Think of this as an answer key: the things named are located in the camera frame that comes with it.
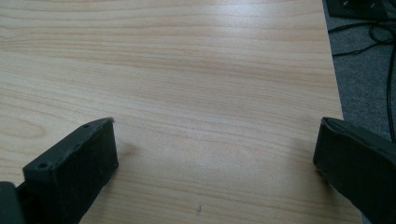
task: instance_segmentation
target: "black rubber pad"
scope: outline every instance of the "black rubber pad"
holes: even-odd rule
[[[396,146],[390,141],[323,118],[314,164],[373,223],[396,223]]]
[[[112,119],[87,123],[23,168],[40,223],[79,223],[119,166]]]

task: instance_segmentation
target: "gray carpet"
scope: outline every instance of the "gray carpet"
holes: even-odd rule
[[[384,0],[389,16],[396,18],[396,9]],[[323,0],[328,29],[362,22],[357,20],[330,18],[326,1]],[[331,34],[332,54],[362,49],[374,43],[368,35],[368,27],[353,28],[348,31]],[[344,120],[370,130],[390,140],[387,117],[386,87],[389,59],[392,46],[378,46],[359,55],[333,58],[335,75],[340,93]],[[392,85],[392,98],[396,98],[396,85]],[[396,100],[393,102],[393,114],[396,114]],[[370,222],[362,217],[363,224]]]

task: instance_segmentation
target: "small dark spot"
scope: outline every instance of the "small dark spot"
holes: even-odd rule
[[[45,162],[41,162],[40,164],[38,164],[37,168],[38,169],[45,169],[47,168],[49,165],[46,164]]]

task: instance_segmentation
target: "black object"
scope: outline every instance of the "black object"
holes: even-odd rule
[[[329,15],[359,20],[386,21],[382,0],[327,0]]]
[[[340,119],[323,118],[314,164],[373,223],[396,223],[396,145]]]
[[[113,119],[84,124],[0,182],[0,223],[79,223],[118,166]]]

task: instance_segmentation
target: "wood grain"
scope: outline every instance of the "wood grain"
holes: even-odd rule
[[[113,117],[82,223],[359,223],[312,163],[341,118],[317,0],[1,1],[0,179]]]

